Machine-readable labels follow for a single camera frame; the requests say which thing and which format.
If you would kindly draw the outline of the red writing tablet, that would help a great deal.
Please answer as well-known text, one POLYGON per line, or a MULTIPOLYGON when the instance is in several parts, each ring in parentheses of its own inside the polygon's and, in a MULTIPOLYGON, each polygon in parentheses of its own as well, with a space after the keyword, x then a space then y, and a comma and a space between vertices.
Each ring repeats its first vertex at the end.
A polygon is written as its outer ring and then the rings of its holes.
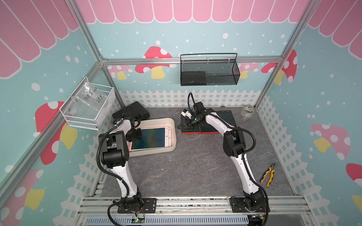
POLYGON ((207 123, 200 126, 199 131, 201 134, 219 134, 218 130, 216 130, 213 126, 207 123))
POLYGON ((222 118, 225 122, 230 124, 233 127, 236 127, 237 124, 235 122, 234 116, 230 110, 224 110, 224 111, 216 111, 218 116, 222 118))
MULTIPOLYGON (((187 122, 186 118, 183 117, 182 115, 181 115, 181 121, 187 122)), ((188 125, 187 125, 187 129, 181 130, 181 132, 182 132, 182 134, 199 134, 200 133, 199 127, 194 126, 193 128, 189 128, 188 125)))

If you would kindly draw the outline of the cream plastic storage box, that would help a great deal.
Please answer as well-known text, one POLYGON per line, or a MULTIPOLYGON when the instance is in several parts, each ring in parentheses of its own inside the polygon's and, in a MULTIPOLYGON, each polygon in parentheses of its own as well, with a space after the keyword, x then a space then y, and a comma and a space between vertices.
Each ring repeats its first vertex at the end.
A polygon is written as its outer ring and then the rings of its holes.
POLYGON ((130 156, 171 152, 176 148, 175 123, 171 118, 145 120, 140 123, 142 139, 130 142, 130 156))

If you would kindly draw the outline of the pink writing tablet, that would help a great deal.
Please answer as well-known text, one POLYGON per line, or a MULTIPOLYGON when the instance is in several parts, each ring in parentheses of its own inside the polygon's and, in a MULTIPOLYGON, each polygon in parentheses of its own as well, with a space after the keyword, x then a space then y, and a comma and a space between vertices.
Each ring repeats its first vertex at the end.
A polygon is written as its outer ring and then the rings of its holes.
POLYGON ((145 128, 141 132, 142 139, 131 143, 131 152, 169 147, 169 127, 145 128))

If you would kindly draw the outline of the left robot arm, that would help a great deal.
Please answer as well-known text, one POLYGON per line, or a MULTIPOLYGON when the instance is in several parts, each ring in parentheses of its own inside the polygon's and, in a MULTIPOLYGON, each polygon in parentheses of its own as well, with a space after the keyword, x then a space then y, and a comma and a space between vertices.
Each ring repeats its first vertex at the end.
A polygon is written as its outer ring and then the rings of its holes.
POLYGON ((130 120, 114 120, 114 126, 98 137, 96 162, 103 173, 117 179, 121 199, 116 205, 126 211, 139 212, 143 209, 144 202, 128 166, 130 153, 126 134, 132 128, 130 120))

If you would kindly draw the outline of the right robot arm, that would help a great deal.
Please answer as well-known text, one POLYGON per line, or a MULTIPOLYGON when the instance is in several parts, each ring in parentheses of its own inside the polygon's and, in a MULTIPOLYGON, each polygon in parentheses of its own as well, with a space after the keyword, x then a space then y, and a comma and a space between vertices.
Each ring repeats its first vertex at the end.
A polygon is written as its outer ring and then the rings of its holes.
POLYGON ((205 108, 202 102, 194 105, 194 110, 184 109, 183 117, 178 126, 179 130, 194 129, 210 125, 223 137, 223 150, 233 161, 243 186, 244 199, 242 206, 248 212, 262 209, 269 213, 269 199, 265 189, 256 182, 247 160, 247 153, 256 146, 254 135, 240 127, 234 127, 222 119, 216 111, 205 108))

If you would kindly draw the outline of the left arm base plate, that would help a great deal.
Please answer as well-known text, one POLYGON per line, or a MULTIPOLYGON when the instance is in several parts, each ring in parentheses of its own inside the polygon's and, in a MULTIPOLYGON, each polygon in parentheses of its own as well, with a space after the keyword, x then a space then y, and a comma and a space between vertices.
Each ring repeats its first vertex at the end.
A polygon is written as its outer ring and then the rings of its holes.
POLYGON ((132 197, 127 198, 123 203, 118 205, 117 212, 119 214, 126 213, 155 213, 156 212, 156 198, 142 198, 142 201, 139 198, 132 197))

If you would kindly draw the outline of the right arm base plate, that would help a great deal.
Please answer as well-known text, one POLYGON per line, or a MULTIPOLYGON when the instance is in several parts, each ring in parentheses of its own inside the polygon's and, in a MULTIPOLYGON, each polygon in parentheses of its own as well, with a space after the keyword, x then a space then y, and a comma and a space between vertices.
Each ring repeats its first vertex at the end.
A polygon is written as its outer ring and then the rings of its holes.
POLYGON ((251 198, 235 197, 229 198, 229 204, 233 213, 269 213, 270 208, 266 204, 265 198, 252 200, 251 198))

